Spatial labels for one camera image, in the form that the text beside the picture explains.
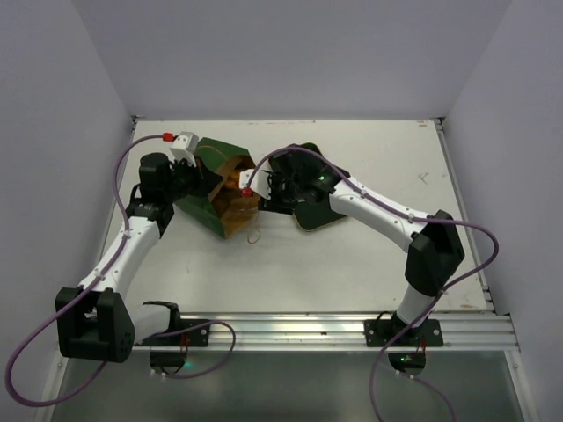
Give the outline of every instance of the red clip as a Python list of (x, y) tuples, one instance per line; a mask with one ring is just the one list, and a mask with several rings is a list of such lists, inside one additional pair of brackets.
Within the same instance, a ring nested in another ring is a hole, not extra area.
[(248, 186), (243, 187), (243, 196), (245, 198), (251, 198), (252, 195), (254, 194), (254, 192), (252, 191), (252, 189)]
[(165, 132), (162, 134), (162, 140), (164, 142), (174, 142), (175, 138), (176, 136), (174, 136), (174, 134), (171, 134), (170, 132)]

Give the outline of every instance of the gray floor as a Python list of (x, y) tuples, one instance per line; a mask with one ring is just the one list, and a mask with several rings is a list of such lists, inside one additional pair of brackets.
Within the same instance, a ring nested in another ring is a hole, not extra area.
[[(201, 370), (219, 356), (192, 354)], [(368, 376), (373, 353), (237, 353), (224, 368), (189, 381), (149, 376), (148, 354), (111, 364), (90, 388), (57, 406), (54, 422), (372, 421)], [(64, 388), (92, 362), (75, 360)], [(386, 421), (450, 421), (433, 391), (378, 369), (377, 399)], [(521, 421), (503, 353), (432, 353), (423, 377), (454, 404), (459, 422)]]

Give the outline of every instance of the red connector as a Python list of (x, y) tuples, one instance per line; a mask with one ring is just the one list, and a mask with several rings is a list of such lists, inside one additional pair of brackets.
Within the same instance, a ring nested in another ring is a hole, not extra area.
[(251, 198), (254, 195), (252, 189), (248, 186), (243, 187), (243, 196), (245, 198)]
[(162, 140), (164, 142), (174, 142), (175, 138), (176, 136), (174, 134), (171, 134), (170, 132), (165, 132), (162, 134)]

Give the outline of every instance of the white table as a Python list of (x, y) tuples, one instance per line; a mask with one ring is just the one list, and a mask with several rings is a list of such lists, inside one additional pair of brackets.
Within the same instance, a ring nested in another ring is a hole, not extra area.
[[(315, 142), (373, 190), (407, 207), (461, 217), (432, 121), (140, 121), (135, 138), (180, 131), (248, 148), (255, 162), (290, 143)], [(167, 147), (151, 141), (132, 151), (124, 199), (138, 182), (141, 156)], [(115, 211), (106, 244), (120, 223)], [(223, 240), (176, 209), (126, 303), (176, 302), (183, 312), (362, 312), (394, 310), (405, 293), (405, 253), (357, 221), (305, 233), (289, 216), (260, 213), (260, 230), (256, 244), (246, 242), (246, 232)], [(466, 259), (458, 273), (474, 266), (460, 233)], [(487, 309), (479, 277), (453, 288), (436, 308)]]

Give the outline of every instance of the metal frame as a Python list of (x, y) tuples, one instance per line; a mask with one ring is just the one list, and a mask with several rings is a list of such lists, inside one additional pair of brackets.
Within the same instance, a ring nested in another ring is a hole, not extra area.
[[(336, 314), (182, 314), (182, 318), (217, 319), (228, 322), (237, 333), (237, 352), (367, 352), (380, 350), (366, 346), (363, 321), (377, 313)], [(517, 351), (514, 327), (509, 316), (492, 313), (434, 313), (440, 321), (444, 346), (433, 350)], [(225, 351), (230, 347), (229, 330), (215, 325), (205, 350)], [(134, 351), (177, 352), (178, 347), (135, 346)], [(394, 347), (393, 350), (410, 350)]]

